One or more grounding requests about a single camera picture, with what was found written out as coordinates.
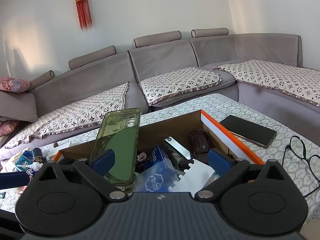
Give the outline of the green transparent phone case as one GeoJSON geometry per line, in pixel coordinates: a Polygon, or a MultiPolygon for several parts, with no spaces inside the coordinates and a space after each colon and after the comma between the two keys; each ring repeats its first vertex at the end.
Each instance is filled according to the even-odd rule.
{"type": "Polygon", "coordinates": [[[116,186],[129,186],[135,179],[140,109],[131,108],[107,113],[99,128],[91,159],[106,150],[115,153],[115,164],[104,178],[116,186]]]}

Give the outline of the dark brown jar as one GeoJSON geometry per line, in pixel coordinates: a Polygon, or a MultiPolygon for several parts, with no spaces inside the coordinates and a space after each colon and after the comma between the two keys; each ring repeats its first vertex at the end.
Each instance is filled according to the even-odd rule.
{"type": "Polygon", "coordinates": [[[189,143],[193,149],[194,155],[205,154],[210,150],[208,134],[203,130],[191,132],[189,135],[189,143]]]}

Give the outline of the black smartphone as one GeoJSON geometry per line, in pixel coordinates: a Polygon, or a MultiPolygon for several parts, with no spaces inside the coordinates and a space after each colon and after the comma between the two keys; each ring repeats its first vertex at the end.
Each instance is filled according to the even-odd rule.
{"type": "Polygon", "coordinates": [[[260,147],[268,148],[277,132],[273,129],[255,124],[242,118],[229,115],[220,121],[220,124],[232,132],[260,147]]]}

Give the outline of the white flat box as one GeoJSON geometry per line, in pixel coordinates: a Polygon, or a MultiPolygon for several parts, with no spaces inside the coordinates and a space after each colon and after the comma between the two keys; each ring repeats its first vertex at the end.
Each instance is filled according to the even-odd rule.
{"type": "Polygon", "coordinates": [[[53,159],[59,150],[63,150],[65,148],[68,148],[70,146],[70,144],[71,144],[70,142],[67,142],[67,143],[64,143],[62,145],[59,145],[57,147],[50,149],[47,153],[47,158],[53,159]]]}

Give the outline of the white spray pump bottle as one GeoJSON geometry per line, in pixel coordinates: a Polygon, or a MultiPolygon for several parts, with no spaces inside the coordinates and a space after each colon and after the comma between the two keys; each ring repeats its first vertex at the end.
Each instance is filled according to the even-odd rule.
{"type": "Polygon", "coordinates": [[[34,172],[37,172],[43,165],[44,163],[33,162],[32,164],[26,165],[25,169],[32,169],[34,172]]]}

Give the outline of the patterned seat cover left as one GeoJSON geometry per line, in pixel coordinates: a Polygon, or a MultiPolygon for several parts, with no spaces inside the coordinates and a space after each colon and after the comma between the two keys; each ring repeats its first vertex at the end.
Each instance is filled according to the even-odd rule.
{"type": "Polygon", "coordinates": [[[129,83],[126,82],[47,113],[21,129],[4,147],[10,149],[29,143],[32,139],[42,139],[46,135],[62,134],[101,124],[107,113],[125,108],[128,88],[129,83]]]}

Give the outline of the patterned seat cover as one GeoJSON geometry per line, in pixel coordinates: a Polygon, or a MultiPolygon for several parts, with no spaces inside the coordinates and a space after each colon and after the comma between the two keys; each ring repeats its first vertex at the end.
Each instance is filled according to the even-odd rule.
{"type": "Polygon", "coordinates": [[[46,135],[62,134],[101,124],[107,113],[125,108],[128,88],[129,83],[126,82],[47,113],[21,129],[4,147],[10,149],[29,143],[32,139],[42,139],[46,135]]]}
{"type": "Polygon", "coordinates": [[[319,107],[319,71],[262,60],[224,64],[236,81],[277,90],[300,101],[319,107]]]}
{"type": "Polygon", "coordinates": [[[140,81],[139,86],[149,106],[160,107],[213,89],[222,82],[219,73],[189,67],[140,81]]]}

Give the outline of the dark blue cylinder can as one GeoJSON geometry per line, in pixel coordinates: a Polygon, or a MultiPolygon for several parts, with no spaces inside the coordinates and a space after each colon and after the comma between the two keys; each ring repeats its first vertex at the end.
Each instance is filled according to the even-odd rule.
{"type": "Polygon", "coordinates": [[[33,162],[45,163],[47,161],[46,157],[43,156],[42,150],[40,148],[34,148],[32,151],[33,162]]]}

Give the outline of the silver metal scraper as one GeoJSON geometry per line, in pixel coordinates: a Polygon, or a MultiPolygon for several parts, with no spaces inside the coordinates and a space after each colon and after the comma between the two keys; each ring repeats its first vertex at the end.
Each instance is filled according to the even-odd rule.
{"type": "Polygon", "coordinates": [[[167,148],[171,149],[176,153],[179,153],[185,159],[187,160],[192,159],[191,153],[185,147],[183,147],[178,141],[176,141],[173,137],[169,136],[165,138],[163,142],[165,146],[167,146],[167,148]]]}

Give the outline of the black eyeglasses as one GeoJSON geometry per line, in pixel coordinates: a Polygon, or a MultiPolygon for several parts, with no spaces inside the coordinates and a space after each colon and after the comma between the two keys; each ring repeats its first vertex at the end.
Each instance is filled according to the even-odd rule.
{"type": "Polygon", "coordinates": [[[307,153],[299,136],[293,135],[285,146],[281,165],[305,198],[319,190],[319,154],[307,153]]]}

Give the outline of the grey sectional sofa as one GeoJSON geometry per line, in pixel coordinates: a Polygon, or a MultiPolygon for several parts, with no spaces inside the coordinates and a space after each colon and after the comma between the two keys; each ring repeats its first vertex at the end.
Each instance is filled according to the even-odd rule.
{"type": "MultiPolygon", "coordinates": [[[[139,81],[187,67],[215,67],[241,60],[266,60],[302,68],[302,42],[291,34],[236,34],[148,42],[103,59],[85,55],[73,68],[32,90],[39,115],[129,82],[127,105],[148,111],[139,81]]],[[[319,109],[289,95],[250,88],[222,72],[222,82],[204,94],[220,93],[319,143],[319,109]]]]}

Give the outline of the grey sofa cushion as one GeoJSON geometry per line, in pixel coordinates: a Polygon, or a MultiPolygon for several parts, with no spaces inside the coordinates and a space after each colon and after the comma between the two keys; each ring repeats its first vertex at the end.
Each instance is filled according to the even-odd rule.
{"type": "Polygon", "coordinates": [[[1,122],[18,120],[35,122],[38,119],[36,100],[31,93],[12,93],[1,91],[1,122]]]}

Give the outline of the pink pillow lower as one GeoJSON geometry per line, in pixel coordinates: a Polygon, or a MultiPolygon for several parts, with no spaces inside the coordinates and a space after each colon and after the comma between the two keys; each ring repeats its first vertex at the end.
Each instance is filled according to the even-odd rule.
{"type": "Polygon", "coordinates": [[[19,121],[7,120],[0,125],[0,137],[11,134],[18,126],[19,121]]]}

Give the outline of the patterned seat cover middle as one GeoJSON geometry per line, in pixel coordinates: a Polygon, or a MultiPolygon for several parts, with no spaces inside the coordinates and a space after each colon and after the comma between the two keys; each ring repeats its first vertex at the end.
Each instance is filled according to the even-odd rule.
{"type": "Polygon", "coordinates": [[[189,67],[140,81],[139,86],[149,106],[160,107],[213,89],[222,82],[219,73],[189,67]]]}

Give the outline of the pink floral pillow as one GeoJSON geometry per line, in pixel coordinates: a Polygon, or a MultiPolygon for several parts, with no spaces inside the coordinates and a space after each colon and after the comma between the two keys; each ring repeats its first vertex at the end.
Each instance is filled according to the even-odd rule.
{"type": "Polygon", "coordinates": [[[31,87],[30,81],[16,79],[13,77],[1,77],[0,90],[12,93],[23,93],[31,87]]]}

